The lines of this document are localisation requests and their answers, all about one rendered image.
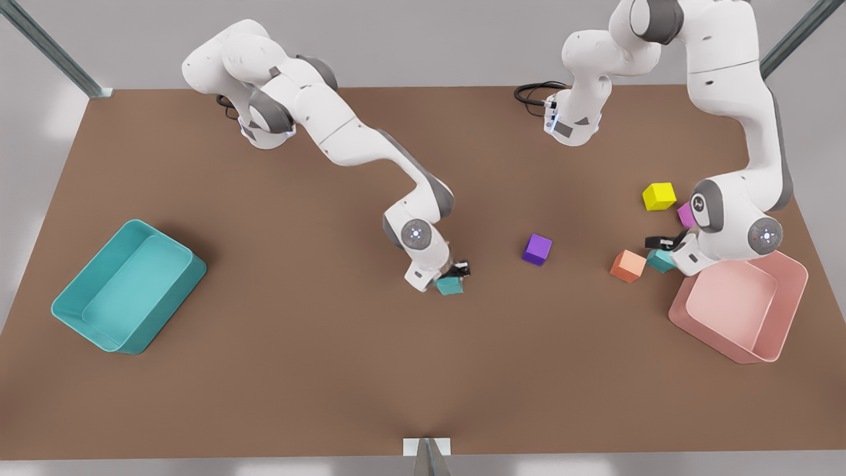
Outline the orange cube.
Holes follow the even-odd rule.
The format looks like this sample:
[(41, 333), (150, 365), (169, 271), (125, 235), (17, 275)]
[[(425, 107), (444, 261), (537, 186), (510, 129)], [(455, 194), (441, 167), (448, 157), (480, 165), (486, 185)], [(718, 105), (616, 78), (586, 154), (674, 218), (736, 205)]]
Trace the orange cube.
[(641, 277), (644, 267), (646, 267), (646, 257), (623, 250), (616, 256), (609, 273), (626, 283), (632, 283)]

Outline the yellow cube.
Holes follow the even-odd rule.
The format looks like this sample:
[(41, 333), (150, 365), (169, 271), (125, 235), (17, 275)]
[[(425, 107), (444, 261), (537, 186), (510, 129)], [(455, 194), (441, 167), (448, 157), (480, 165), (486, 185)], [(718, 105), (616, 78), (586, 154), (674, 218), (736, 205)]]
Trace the yellow cube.
[(675, 190), (671, 182), (656, 182), (650, 184), (642, 193), (644, 207), (647, 211), (662, 211), (677, 202)]

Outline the purple cube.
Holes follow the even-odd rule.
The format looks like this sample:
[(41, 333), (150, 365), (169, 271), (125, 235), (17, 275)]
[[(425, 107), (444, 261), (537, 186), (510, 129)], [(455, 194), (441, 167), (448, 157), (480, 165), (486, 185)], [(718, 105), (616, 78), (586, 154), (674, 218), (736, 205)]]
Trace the purple cube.
[(523, 250), (521, 259), (541, 267), (548, 259), (552, 244), (553, 241), (544, 236), (531, 234), (526, 243), (525, 250)]

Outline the pink plastic bin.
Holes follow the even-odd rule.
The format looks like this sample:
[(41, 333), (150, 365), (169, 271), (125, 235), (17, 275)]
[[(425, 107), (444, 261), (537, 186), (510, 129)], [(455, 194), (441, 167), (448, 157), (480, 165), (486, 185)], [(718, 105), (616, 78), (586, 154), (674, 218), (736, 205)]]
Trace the pink plastic bin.
[(745, 262), (723, 261), (686, 277), (668, 317), (737, 364), (774, 362), (807, 281), (807, 269), (780, 252)]

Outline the teal plastic bin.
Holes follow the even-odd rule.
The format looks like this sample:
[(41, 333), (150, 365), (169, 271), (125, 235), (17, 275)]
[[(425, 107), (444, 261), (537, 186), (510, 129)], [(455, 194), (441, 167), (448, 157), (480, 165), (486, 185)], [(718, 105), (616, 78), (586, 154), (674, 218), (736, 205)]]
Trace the teal plastic bin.
[(52, 302), (52, 316), (101, 350), (144, 352), (208, 266), (139, 219), (126, 222)]

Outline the silver frame post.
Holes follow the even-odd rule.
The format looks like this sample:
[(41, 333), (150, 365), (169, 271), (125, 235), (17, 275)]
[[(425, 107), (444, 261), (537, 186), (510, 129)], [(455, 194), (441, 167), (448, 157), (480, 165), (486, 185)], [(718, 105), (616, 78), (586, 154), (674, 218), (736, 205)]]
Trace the silver frame post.
[(99, 85), (16, 0), (0, 0), (0, 15), (30, 40), (89, 99), (109, 99), (114, 96), (114, 89)]
[(766, 81), (846, 0), (816, 0), (803, 17), (771, 48), (759, 63), (759, 72)]
[(450, 438), (404, 439), (403, 455), (414, 457), (413, 476), (452, 476), (444, 456), (452, 454)]

